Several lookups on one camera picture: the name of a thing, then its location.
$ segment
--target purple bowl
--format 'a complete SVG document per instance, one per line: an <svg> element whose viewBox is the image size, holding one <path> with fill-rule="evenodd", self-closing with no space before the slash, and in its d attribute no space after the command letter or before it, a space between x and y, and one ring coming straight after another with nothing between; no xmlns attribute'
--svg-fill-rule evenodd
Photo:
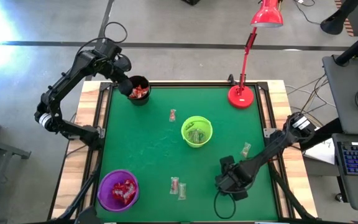
<svg viewBox="0 0 358 224"><path fill-rule="evenodd" d="M112 197L112 187L116 183L123 183L126 179L133 180L136 184L136 193L134 199L128 204L124 205L122 202ZM106 175L100 183L98 190L98 200L104 209L110 212L123 212L128 210L136 203L139 198L139 184L136 177L128 170L114 170Z"/></svg>

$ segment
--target lamp base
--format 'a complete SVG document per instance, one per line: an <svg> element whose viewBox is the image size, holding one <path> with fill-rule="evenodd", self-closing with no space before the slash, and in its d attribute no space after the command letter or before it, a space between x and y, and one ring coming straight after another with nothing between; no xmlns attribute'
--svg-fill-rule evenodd
<svg viewBox="0 0 358 224"><path fill-rule="evenodd" d="M230 104L235 108L245 109L249 107L254 101L254 92L247 86L243 86L242 94L240 96L240 86L235 85L230 88L229 93L227 94L227 99Z"/></svg>

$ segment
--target gray floor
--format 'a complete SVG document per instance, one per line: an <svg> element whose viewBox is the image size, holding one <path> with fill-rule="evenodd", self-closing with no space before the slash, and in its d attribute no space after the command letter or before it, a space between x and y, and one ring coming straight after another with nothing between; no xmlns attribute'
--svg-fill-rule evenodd
<svg viewBox="0 0 358 224"><path fill-rule="evenodd" d="M123 23L128 42L244 44L249 21L258 9L257 1L201 0L191 7L179 0L116 0L111 21ZM0 0L0 41L84 42L97 37L107 0L6 1ZM303 8L309 19L322 21L335 10L334 0L316 0ZM349 46L357 40L346 32L332 36L307 23L295 5L284 1L285 25L259 29L255 44ZM110 27L107 35L116 40L122 33ZM40 94L56 82L71 65L77 47L0 46L0 141L32 151L28 161L14 159L0 193L0 222L45 220L52 201L67 141L48 133L33 113ZM243 50L124 49L132 61L128 75L150 80L217 80L230 73L238 76ZM282 79L301 86L324 72L321 58L340 52L253 50L247 67L248 79ZM66 119L76 110L81 85L62 103ZM333 102L328 86L320 95ZM294 107L302 107L307 93L289 96ZM312 107L321 102L316 100ZM326 105L312 112L322 123L336 118L335 108ZM338 192L333 177L310 177L319 216L325 220L358 220L358 211L333 201Z"/></svg>

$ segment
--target green table surface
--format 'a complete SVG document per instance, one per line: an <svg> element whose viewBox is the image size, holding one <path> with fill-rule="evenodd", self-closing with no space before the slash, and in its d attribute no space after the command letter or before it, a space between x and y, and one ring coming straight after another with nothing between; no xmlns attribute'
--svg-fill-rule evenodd
<svg viewBox="0 0 358 224"><path fill-rule="evenodd" d="M122 213L96 204L104 222L202 222L222 221L214 213L214 178L220 173L219 159L234 156L236 162L244 143L252 145L249 156L264 148L264 137L256 99L246 110L233 108L226 87L154 87L144 106L133 105L114 91L106 133L100 180L116 169L131 171L139 181L140 197ZM176 109L176 121L169 122ZM180 129L190 116L211 121L213 136L199 149L182 139ZM186 183L186 200L170 194L171 177ZM268 167L259 170L249 197L236 202L230 221L277 220ZM220 215L231 214L228 196L217 200Z"/></svg>

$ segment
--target white paper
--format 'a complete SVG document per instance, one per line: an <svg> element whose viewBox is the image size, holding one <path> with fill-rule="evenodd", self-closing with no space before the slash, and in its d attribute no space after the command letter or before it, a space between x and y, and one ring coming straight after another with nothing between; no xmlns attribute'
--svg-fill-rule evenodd
<svg viewBox="0 0 358 224"><path fill-rule="evenodd" d="M306 150L305 156L319 161L335 164L335 145L333 139L327 139Z"/></svg>

